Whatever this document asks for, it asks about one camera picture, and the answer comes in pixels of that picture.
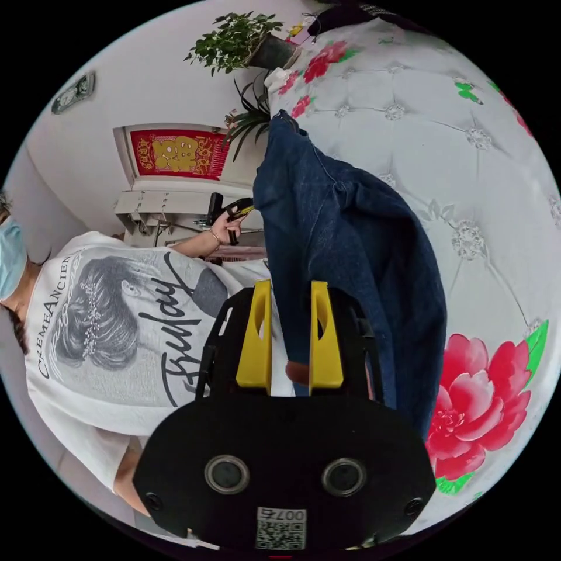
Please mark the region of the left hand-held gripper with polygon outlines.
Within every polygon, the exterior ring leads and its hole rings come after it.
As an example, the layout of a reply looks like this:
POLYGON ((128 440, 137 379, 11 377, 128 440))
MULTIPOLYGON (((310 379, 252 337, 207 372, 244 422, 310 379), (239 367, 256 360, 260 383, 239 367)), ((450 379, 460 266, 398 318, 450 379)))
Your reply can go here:
POLYGON ((230 245, 237 245, 238 244, 238 234, 232 229, 229 229, 229 226, 232 225, 236 220, 240 221, 245 215, 251 212, 254 209, 254 201, 253 198, 242 198, 238 199, 233 203, 227 205, 223 211, 226 214, 226 222, 225 222, 225 230, 228 237, 228 242, 230 245))

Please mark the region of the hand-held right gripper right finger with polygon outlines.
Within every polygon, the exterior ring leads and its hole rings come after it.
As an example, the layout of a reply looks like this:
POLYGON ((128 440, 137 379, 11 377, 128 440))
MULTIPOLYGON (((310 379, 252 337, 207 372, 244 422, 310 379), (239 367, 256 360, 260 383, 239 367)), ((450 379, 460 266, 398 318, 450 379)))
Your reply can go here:
POLYGON ((311 283, 309 396, 339 390, 344 381, 341 354, 328 283, 311 283))

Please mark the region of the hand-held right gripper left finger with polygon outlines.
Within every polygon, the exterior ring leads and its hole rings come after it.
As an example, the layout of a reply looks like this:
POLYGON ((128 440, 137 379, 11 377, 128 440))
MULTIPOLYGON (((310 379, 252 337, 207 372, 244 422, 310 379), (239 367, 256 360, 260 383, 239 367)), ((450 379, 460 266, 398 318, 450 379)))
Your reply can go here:
POLYGON ((269 396, 272 387, 272 289, 270 280, 255 283, 236 374, 243 390, 269 396))

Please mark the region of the person's left hand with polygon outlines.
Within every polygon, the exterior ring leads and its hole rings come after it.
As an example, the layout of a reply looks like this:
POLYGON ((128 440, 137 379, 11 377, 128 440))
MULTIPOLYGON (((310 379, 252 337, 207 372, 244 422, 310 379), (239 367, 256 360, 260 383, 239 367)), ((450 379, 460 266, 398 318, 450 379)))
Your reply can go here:
MULTIPOLYGON (((236 220, 232 225, 229 226, 229 229, 234 230, 236 234, 238 234, 238 237, 241 235, 241 224, 243 220, 244 218, 242 218, 240 221, 236 220)), ((214 222, 210 231, 212 232, 214 238, 219 240, 221 244, 229 245, 229 242, 227 241, 228 237, 224 232, 225 222, 226 222, 226 214, 224 213, 214 222)))

